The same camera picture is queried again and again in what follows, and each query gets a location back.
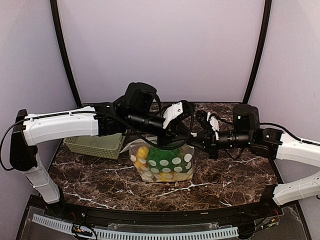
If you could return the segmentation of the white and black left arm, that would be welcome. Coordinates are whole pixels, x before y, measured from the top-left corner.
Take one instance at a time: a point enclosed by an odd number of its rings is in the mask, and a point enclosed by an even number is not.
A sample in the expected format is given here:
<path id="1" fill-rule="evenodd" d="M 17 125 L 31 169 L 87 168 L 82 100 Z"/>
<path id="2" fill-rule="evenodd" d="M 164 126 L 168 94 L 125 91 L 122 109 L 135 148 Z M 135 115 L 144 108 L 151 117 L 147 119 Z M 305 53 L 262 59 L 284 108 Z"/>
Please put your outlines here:
<path id="1" fill-rule="evenodd" d="M 156 146 L 169 150 L 175 138 L 172 125 L 181 117 L 192 117 L 192 107 L 183 101 L 174 103 L 159 112 L 149 108 L 120 107 L 105 102 L 79 109 L 47 114 L 28 114 L 21 109 L 6 134 L 10 137 L 10 168 L 25 175 L 51 210 L 60 218 L 67 218 L 70 206 L 64 202 L 60 188 L 49 176 L 38 154 L 37 145 L 69 137 L 104 137 L 132 130 L 157 136 Z"/>

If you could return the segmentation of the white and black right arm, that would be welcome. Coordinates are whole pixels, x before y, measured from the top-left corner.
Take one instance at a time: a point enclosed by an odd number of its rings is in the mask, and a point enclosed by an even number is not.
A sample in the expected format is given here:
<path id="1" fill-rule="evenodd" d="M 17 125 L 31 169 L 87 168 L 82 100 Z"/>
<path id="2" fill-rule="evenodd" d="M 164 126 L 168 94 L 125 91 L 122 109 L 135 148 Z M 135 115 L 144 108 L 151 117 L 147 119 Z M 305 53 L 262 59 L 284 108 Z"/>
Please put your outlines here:
<path id="1" fill-rule="evenodd" d="M 232 116 L 233 128 L 220 130 L 217 115 L 197 111 L 195 117 L 203 130 L 189 144 L 207 153 L 211 159 L 217 159 L 220 150 L 238 148 L 248 149 L 270 161 L 286 160 L 320 166 L 319 142 L 297 137 L 275 123 L 261 123 L 258 108 L 249 104 L 234 106 Z M 320 174 L 317 172 L 289 183 L 267 186 L 260 202 L 255 205 L 255 213 L 266 217 L 275 206 L 319 195 Z"/>

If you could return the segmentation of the clear zip top bag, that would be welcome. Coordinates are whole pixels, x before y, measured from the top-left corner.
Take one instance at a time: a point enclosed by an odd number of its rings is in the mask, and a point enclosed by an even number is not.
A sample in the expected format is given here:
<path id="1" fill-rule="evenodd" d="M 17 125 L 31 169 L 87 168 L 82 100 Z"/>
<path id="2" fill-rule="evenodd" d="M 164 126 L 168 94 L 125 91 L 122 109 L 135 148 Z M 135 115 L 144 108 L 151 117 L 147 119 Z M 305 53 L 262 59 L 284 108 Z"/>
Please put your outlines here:
<path id="1" fill-rule="evenodd" d="M 137 139 L 128 143 L 122 152 L 128 152 L 129 159 L 144 182 L 170 183 L 193 178 L 195 148 L 187 144 L 164 150 Z"/>

